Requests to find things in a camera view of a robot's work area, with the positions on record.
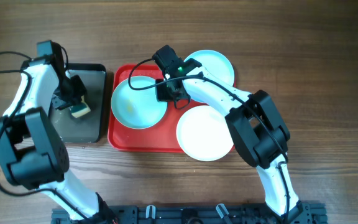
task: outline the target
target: white plate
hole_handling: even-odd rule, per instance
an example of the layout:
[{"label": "white plate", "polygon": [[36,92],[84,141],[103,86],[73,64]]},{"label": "white plate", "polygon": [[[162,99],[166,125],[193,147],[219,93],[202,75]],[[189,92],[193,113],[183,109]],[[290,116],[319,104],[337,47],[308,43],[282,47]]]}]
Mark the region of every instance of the white plate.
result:
[{"label": "white plate", "polygon": [[[155,84],[150,77],[131,78],[131,85],[136,88]],[[128,79],[122,81],[111,97],[111,110],[116,119],[132,129],[145,129],[157,124],[167,110],[167,102],[158,102],[155,88],[133,90],[129,88]]]},{"label": "white plate", "polygon": [[214,161],[225,156],[233,141],[224,117],[210,106],[196,106],[184,113],[177,126],[180,147],[199,161]]},{"label": "white plate", "polygon": [[[187,56],[185,61],[193,58],[203,64],[209,73],[216,78],[222,80],[224,83],[233,86],[234,84],[234,69],[229,59],[223,54],[214,50],[199,50]],[[197,98],[191,98],[199,103],[204,103]]]}]

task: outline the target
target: brown table top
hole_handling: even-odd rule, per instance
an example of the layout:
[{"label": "brown table top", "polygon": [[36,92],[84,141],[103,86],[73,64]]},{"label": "brown table top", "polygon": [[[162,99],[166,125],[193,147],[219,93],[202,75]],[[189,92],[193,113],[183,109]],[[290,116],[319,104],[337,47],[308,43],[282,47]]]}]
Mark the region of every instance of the brown table top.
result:
[{"label": "brown table top", "polygon": [[[71,62],[103,64],[110,81],[121,65],[165,44],[183,58],[200,49],[223,53],[237,86],[265,90],[281,112],[300,198],[325,203],[330,223],[358,223],[358,2],[15,2],[0,1],[0,51],[35,56],[36,43],[52,39]],[[21,62],[1,57],[0,69]],[[0,115],[19,82],[18,74],[0,75]],[[214,162],[119,152],[106,135],[67,148],[74,173],[111,205],[264,201],[256,170],[236,152]],[[49,223],[56,207],[44,195],[0,193],[0,223]]]}]

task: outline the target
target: red tray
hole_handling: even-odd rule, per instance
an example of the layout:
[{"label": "red tray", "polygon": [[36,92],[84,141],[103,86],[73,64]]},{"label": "red tray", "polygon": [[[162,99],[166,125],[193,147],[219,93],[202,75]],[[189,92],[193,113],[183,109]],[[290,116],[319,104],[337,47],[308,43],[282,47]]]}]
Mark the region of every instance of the red tray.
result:
[{"label": "red tray", "polygon": [[[114,76],[113,91],[120,82],[128,78],[134,67],[135,64],[127,64],[118,68]],[[139,66],[132,74],[132,76],[137,75],[145,75],[154,79],[162,78],[162,73],[156,65]],[[156,125],[141,130],[123,126],[116,120],[110,109],[108,140],[112,147],[122,151],[183,153],[177,141],[178,121],[186,111],[199,105],[203,104],[192,100],[186,108],[177,110],[173,102],[168,102],[164,117]]]}]

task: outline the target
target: wood grain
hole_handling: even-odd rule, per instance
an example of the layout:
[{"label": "wood grain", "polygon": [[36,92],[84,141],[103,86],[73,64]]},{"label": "wood grain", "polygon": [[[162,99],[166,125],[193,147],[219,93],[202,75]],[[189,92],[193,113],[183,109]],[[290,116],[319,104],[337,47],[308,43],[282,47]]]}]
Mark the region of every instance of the wood grain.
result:
[{"label": "wood grain", "polygon": [[[223,53],[238,87],[270,93],[287,123],[300,198],[325,203],[330,223],[358,223],[358,1],[0,1],[0,51],[35,55],[47,39],[110,73],[165,44],[182,57]],[[3,57],[0,69],[21,61]],[[0,114],[19,82],[0,75]],[[111,205],[264,201],[256,170],[236,152],[198,162],[119,152],[105,136],[68,150],[75,174]],[[0,193],[0,223],[48,223],[55,207],[44,195]]]}]

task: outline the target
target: sponge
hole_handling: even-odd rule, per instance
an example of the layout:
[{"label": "sponge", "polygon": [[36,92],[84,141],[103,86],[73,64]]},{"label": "sponge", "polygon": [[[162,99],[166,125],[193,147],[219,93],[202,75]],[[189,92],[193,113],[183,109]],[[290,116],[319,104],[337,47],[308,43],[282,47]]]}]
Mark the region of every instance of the sponge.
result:
[{"label": "sponge", "polygon": [[71,115],[75,118],[86,115],[91,112],[91,108],[85,103],[84,96],[81,96],[81,103],[70,107]]}]

